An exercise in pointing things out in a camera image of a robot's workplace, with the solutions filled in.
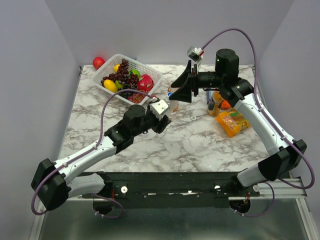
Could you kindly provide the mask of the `tall orange drink bottle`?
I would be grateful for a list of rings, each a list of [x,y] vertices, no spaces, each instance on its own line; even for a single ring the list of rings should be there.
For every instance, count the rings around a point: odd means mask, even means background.
[[[178,90],[178,88],[176,88],[176,87],[171,87],[171,86],[169,86],[168,88],[167,88],[167,92],[168,93],[174,93],[176,90]],[[177,101],[177,100],[173,100],[172,101],[172,112],[174,113],[174,112],[177,112],[178,111],[178,108],[179,108],[179,102]]]

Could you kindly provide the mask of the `small orange juice bottle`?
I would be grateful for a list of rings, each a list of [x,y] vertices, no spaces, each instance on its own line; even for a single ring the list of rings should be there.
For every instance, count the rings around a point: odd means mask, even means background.
[[[216,117],[221,110],[225,110],[225,100],[220,95],[219,91],[213,91],[211,98],[207,104],[207,113],[211,117]]]

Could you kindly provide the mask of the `clear plastic bottle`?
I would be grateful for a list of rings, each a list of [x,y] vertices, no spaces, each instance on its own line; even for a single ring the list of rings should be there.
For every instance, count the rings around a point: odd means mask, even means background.
[[[166,95],[164,98],[164,101],[168,105],[168,108],[166,109],[164,114],[169,117],[173,113],[173,109],[172,109],[172,101],[173,100],[170,100],[169,97],[167,97],[167,95]]]

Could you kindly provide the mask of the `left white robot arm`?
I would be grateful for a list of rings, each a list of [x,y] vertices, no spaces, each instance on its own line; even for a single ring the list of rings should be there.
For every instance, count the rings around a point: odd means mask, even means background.
[[[82,194],[97,194],[104,198],[111,185],[97,173],[85,178],[79,175],[103,159],[112,157],[133,144],[134,138],[153,130],[160,134],[171,122],[170,106],[164,100],[144,108],[134,104],[116,125],[102,133],[99,139],[77,153],[63,159],[42,160],[31,181],[33,199],[39,198],[47,211],[60,207],[68,198]]]

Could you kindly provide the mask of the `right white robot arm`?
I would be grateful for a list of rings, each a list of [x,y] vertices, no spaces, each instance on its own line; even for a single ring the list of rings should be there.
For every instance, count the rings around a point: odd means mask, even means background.
[[[264,181],[274,181],[298,166],[306,143],[295,140],[255,99],[254,87],[239,77],[239,57],[234,50],[223,48],[216,52],[214,71],[201,72],[188,62],[183,73],[171,84],[171,100],[190,103],[200,89],[218,89],[219,94],[235,108],[262,140],[269,157],[233,177],[230,191],[241,196],[248,187]]]

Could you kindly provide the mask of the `blue toothpaste box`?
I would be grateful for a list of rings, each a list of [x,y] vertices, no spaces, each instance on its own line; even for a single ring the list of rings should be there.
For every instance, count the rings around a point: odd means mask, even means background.
[[[213,91],[212,90],[206,91],[206,103],[207,104],[211,101],[212,95],[213,95]]]

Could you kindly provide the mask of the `pink dragon fruit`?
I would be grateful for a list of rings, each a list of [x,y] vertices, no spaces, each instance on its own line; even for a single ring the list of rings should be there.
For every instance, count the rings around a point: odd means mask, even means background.
[[[140,76],[137,89],[142,92],[148,93],[154,87],[154,81],[148,74],[143,74]]]

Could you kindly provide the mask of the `orange razor package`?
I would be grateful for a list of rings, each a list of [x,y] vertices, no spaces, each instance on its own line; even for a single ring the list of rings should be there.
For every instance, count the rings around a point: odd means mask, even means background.
[[[222,102],[221,102],[221,110],[224,110],[224,111],[226,111],[226,110],[230,110],[232,107],[231,107],[231,105],[229,104],[229,102],[228,101],[226,101],[226,100],[223,100]]]

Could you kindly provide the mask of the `black grape bunch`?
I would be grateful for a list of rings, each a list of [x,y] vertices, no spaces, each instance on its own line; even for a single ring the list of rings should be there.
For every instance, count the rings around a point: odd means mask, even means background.
[[[134,85],[125,84],[122,88],[118,88],[119,91],[122,91],[119,95],[125,99],[129,99],[133,96],[135,92],[132,90],[137,90],[137,88]]]

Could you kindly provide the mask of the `dark purple grape bunch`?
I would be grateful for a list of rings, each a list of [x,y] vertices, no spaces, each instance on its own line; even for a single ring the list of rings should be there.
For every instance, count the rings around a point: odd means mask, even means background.
[[[100,81],[102,86],[104,80],[112,80],[118,88],[122,88],[123,85],[132,85],[136,87],[139,78],[137,75],[130,75],[129,61],[122,58],[118,72],[110,73],[108,76],[104,76]]]

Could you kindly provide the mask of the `white plastic fruit basket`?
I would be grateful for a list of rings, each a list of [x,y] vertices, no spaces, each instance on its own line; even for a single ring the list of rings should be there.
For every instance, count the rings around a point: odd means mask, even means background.
[[[129,70],[136,69],[140,72],[140,75],[148,74],[149,76],[151,76],[154,82],[154,86],[149,92],[146,93],[148,95],[152,95],[163,79],[162,73],[122,54],[115,54],[114,56],[112,56],[94,73],[93,77],[91,78],[93,84],[96,85],[99,89],[103,90],[105,93],[108,93],[109,95],[113,94],[114,92],[107,90],[104,85],[101,85],[101,80],[103,77],[108,76],[109,74],[114,74],[114,66],[120,64],[122,59],[128,60]]]

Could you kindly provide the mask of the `orange snack bag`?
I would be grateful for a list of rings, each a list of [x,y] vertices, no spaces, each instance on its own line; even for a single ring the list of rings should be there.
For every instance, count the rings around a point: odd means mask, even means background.
[[[215,119],[229,138],[232,138],[251,127],[249,121],[234,108],[230,111],[219,113]]]

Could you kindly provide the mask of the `yellow lemon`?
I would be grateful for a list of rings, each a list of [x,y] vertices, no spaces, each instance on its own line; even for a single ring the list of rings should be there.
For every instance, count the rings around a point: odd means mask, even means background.
[[[117,64],[113,67],[113,71],[117,73],[119,71],[119,68],[120,68],[120,64]]]

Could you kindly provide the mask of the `red apple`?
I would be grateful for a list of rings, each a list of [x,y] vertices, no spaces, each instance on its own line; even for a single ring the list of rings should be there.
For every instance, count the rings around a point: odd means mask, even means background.
[[[96,70],[98,70],[104,63],[105,60],[102,57],[95,57],[92,61],[92,65]]]

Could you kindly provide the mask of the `aluminium frame rail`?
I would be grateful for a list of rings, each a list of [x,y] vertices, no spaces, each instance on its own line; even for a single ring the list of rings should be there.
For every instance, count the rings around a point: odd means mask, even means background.
[[[67,199],[82,195],[97,195],[99,198],[129,199],[134,196],[192,196],[201,194],[213,194],[218,198],[231,200],[244,200],[249,198],[273,198],[281,199],[304,198],[305,190],[291,187],[282,181],[261,182],[244,189],[235,189],[230,184],[219,183],[212,180],[200,181],[199,186],[190,188],[182,181],[170,179],[138,181],[123,180],[115,182],[110,179],[102,180],[98,174],[81,176],[73,180],[68,186],[55,190],[53,194],[41,197],[43,203],[63,204]]]

